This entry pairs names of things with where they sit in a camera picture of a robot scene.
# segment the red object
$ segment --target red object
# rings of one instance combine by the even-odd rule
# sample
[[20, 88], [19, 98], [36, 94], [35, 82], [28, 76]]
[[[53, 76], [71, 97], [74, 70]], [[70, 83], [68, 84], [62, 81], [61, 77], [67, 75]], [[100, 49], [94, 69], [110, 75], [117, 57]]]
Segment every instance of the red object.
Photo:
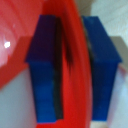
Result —
[[[32, 36], [39, 14], [52, 14], [61, 18], [64, 31], [62, 87], [64, 119], [58, 120], [55, 124], [38, 124], [37, 128], [89, 128], [92, 116], [91, 72], [83, 26], [73, 0], [6, 0], [2, 1], [0, 6], [0, 15], [5, 20], [0, 23], [5, 23], [5, 28], [11, 33], [7, 36], [12, 42], [11, 51], [14, 50], [19, 37]], [[3, 32], [5, 36], [9, 35], [6, 31]], [[15, 73], [10, 73], [11, 59], [3, 67], [4, 69], [0, 69], [0, 78], [3, 78], [3, 83], [7, 83], [26, 68], [24, 58], [28, 45], [25, 47], [24, 54], [21, 52], [21, 49], [24, 49], [23, 45], [20, 45], [20, 50], [16, 50], [15, 53], [22, 57], [21, 66], [18, 66], [18, 58], [12, 55], [15, 64], [17, 63], [17, 68], [13, 68]]]

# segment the red curved surface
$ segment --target red curved surface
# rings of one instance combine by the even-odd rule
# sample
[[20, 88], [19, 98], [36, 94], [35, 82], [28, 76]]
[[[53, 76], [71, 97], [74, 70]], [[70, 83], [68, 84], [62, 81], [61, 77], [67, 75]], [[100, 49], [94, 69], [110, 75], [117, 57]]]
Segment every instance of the red curved surface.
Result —
[[[0, 40], [10, 41], [11, 46], [0, 50], [1, 53], [6, 53], [6, 57], [0, 58], [0, 62], [5, 62], [8, 56], [12, 55], [18, 42], [20, 50], [16, 48], [7, 65], [0, 69], [2, 79], [0, 87], [27, 67], [24, 65], [24, 57], [30, 41], [27, 40], [26, 46], [20, 45], [20, 42], [25, 41], [24, 39], [18, 41], [19, 38], [33, 35], [39, 14], [56, 15], [61, 18], [64, 31], [62, 87], [64, 119], [55, 124], [38, 124], [37, 128], [89, 128], [92, 115], [91, 72], [83, 27], [73, 0], [4, 0], [1, 3], [0, 33], [3, 37], [1, 36]], [[67, 46], [70, 49], [71, 62], [67, 59]], [[13, 68], [14, 73], [10, 73], [11, 65], [20, 66]]]

